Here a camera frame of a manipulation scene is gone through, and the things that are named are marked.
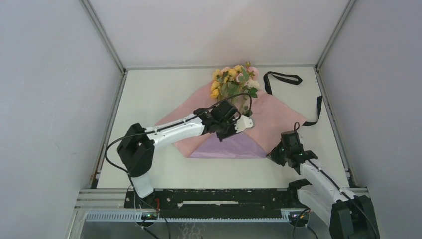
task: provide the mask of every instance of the gray floor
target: gray floor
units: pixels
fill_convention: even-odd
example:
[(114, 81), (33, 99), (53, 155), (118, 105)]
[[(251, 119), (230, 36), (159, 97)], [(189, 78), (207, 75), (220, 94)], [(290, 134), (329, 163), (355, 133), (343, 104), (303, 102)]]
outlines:
[[(315, 215), (311, 215), (309, 226), (320, 239), (330, 239), (328, 227)], [(149, 227), (159, 238), (168, 238), (165, 223)], [(170, 223), (173, 239), (292, 239), (293, 226), (289, 223)], [(152, 239), (135, 222), (85, 222), (82, 239)], [(304, 228), (296, 231), (298, 239), (315, 239)]]

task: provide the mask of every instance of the white wall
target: white wall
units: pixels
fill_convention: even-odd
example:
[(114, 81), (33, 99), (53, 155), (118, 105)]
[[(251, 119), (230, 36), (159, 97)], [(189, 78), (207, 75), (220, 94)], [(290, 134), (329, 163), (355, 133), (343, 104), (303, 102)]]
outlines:
[(347, 0), (92, 0), (126, 67), (316, 64)]
[(64, 237), (119, 79), (77, 0), (0, 2), (0, 238)]
[(358, 1), (322, 68), (381, 238), (421, 238), (422, 1)]

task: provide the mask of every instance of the red wire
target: red wire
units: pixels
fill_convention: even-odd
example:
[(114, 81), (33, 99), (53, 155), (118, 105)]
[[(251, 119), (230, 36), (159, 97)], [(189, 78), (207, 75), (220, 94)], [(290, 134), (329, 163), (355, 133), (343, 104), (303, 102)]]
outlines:
[(157, 201), (157, 210), (160, 210), (160, 199), (156, 198), (155, 200)]

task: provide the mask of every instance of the flower bouquet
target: flower bouquet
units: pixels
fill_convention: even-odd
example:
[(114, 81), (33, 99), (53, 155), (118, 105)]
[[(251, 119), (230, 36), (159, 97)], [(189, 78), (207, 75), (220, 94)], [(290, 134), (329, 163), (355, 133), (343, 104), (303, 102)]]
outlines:
[[(239, 94), (248, 93), (251, 97), (257, 98), (256, 92), (259, 88), (258, 69), (252, 67), (250, 62), (246, 62), (245, 66), (237, 65), (233, 68), (224, 67), (222, 70), (215, 70), (212, 74), (214, 82), (211, 86), (211, 98), (221, 101), (227, 97)], [(244, 106), (248, 96), (239, 96), (230, 99), (230, 101), (237, 105), (239, 111), (243, 115), (252, 115), (249, 106)]]

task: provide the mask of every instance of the white flower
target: white flower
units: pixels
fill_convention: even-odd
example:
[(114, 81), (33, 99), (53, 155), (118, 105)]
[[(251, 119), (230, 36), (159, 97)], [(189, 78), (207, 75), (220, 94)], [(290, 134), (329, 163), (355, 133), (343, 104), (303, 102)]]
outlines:
[(255, 88), (259, 89), (259, 83), (258, 83), (258, 81), (254, 81), (254, 80), (252, 80), (252, 79), (250, 79), (248, 82), (246, 82), (246, 86), (247, 86), (248, 88), (253, 88), (253, 87), (255, 87)]

